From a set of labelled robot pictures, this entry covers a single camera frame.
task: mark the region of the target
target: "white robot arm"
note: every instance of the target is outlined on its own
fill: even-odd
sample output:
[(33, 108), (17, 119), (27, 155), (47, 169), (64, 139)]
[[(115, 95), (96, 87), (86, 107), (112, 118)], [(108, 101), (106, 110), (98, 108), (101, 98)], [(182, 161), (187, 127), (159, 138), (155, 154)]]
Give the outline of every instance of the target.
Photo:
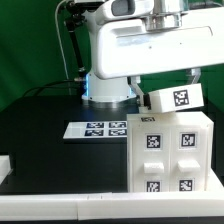
[(111, 86), (122, 89), (119, 99), (109, 101), (132, 98), (129, 76), (224, 62), (224, 7), (191, 11), (187, 0), (75, 0), (68, 5), (83, 9), (90, 34), (89, 99), (102, 86), (99, 95), (109, 96)]

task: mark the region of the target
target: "white panel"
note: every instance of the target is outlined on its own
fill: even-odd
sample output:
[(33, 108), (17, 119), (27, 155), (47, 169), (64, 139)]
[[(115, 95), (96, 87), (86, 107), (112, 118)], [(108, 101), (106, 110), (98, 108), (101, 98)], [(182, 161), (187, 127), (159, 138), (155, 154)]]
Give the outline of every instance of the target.
[(70, 122), (64, 139), (126, 138), (126, 121)]
[(78, 203), (80, 220), (223, 216), (223, 207), (223, 190), (113, 194)]
[(78, 219), (77, 201), (85, 195), (0, 196), (0, 220)]
[(204, 191), (212, 130), (202, 112), (128, 115), (129, 191)]
[(155, 33), (141, 19), (104, 25), (95, 74), (107, 79), (224, 63), (224, 8), (190, 11), (182, 20), (178, 29)]

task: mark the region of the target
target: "white block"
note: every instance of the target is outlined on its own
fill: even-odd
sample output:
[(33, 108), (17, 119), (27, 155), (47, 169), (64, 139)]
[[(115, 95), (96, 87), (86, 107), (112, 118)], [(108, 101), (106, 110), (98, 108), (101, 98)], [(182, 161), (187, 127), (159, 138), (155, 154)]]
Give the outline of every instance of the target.
[(9, 156), (0, 156), (0, 184), (11, 171)]
[(0, 221), (224, 216), (223, 192), (211, 170), (204, 192), (0, 196)]
[(180, 172), (195, 172), (200, 171), (200, 165), (196, 160), (181, 160), (178, 162)]
[(165, 113), (204, 106), (201, 84), (192, 84), (149, 92), (151, 110), (142, 113)]
[(147, 173), (164, 173), (163, 163), (144, 163), (144, 172)]
[(206, 115), (132, 114), (127, 120), (130, 192), (206, 189), (213, 133), (213, 122)]

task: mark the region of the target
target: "green backdrop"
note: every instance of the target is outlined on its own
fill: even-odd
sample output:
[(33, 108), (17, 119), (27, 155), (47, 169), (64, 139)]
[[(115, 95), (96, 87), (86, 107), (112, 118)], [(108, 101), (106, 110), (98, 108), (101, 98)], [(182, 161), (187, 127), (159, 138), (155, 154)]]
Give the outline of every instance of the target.
[[(0, 110), (21, 97), (27, 89), (66, 78), (54, 21), (59, 2), (0, 0)], [(73, 78), (77, 76), (77, 67), (63, 26), (66, 17), (62, 12), (58, 18), (69, 76)], [(86, 28), (79, 28), (77, 36), (84, 64), (89, 69), (90, 46)], [(224, 65), (205, 67), (202, 72), (200, 81), (204, 95), (224, 111)], [(185, 71), (175, 71), (144, 76), (141, 87), (144, 91), (151, 91), (185, 83)], [(68, 91), (57, 90), (54, 94), (68, 94)]]

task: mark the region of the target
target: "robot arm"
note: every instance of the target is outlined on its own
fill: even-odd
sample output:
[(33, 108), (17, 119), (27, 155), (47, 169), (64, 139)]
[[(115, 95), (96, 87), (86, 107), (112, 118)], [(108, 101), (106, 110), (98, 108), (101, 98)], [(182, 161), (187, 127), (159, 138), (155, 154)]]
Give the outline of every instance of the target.
[(185, 0), (110, 0), (85, 13), (96, 36), (91, 43), (96, 76), (110, 79), (223, 63), (224, 8), (187, 9)]

